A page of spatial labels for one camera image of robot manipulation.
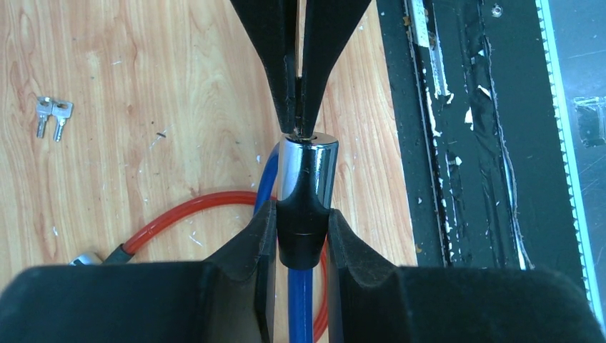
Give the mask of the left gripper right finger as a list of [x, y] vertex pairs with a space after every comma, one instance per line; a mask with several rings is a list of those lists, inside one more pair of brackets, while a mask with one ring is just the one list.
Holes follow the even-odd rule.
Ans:
[[603, 342], [585, 295], [561, 274], [397, 266], [339, 210], [328, 226], [331, 342]]

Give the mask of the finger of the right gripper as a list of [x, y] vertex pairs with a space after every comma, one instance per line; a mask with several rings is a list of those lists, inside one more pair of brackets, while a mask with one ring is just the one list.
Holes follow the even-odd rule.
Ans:
[[294, 130], [297, 1], [231, 0], [264, 67], [281, 132]]
[[328, 78], [368, 6], [368, 1], [306, 3], [299, 79], [300, 136], [313, 134]]

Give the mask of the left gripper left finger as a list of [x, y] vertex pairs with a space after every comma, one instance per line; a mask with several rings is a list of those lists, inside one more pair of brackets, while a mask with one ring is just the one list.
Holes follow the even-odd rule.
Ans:
[[54, 265], [1, 295], [3, 342], [270, 342], [276, 206], [201, 261]]

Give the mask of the red cable lock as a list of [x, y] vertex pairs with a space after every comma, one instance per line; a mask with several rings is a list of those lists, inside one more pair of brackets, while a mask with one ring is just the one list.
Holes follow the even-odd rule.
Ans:
[[[194, 197], [193, 199], [167, 210], [133, 234], [133, 236], [131, 236], [125, 243], [125, 245], [127, 245], [126, 252], [129, 254], [126, 260], [129, 261], [145, 244], [147, 244], [151, 239], [159, 235], [165, 229], [188, 216], [196, 214], [197, 212], [228, 205], [252, 205], [255, 207], [258, 201], [265, 203], [270, 199], [275, 200], [276, 196], [270, 194], [268, 197], [264, 198], [260, 192], [253, 191], [222, 191]], [[320, 341], [329, 324], [326, 247], [324, 247], [322, 250], [319, 263], [321, 267], [322, 300], [313, 321], [312, 332], [315, 342]]]

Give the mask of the blue cable lock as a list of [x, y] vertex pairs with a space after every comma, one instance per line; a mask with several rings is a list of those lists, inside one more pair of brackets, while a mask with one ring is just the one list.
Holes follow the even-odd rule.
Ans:
[[329, 227], [339, 142], [316, 133], [310, 139], [285, 134], [273, 148], [262, 172], [254, 203], [259, 211], [277, 193], [279, 258], [288, 268], [290, 342], [315, 342], [313, 269], [321, 262]]

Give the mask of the blue lock silver keys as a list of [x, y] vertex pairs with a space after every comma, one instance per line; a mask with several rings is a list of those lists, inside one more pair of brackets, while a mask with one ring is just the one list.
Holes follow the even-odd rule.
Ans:
[[302, 78], [300, 76], [295, 77], [295, 94], [294, 94], [294, 114], [293, 114], [293, 135], [302, 137], [301, 125], [302, 125], [302, 100], [301, 100], [301, 84]]

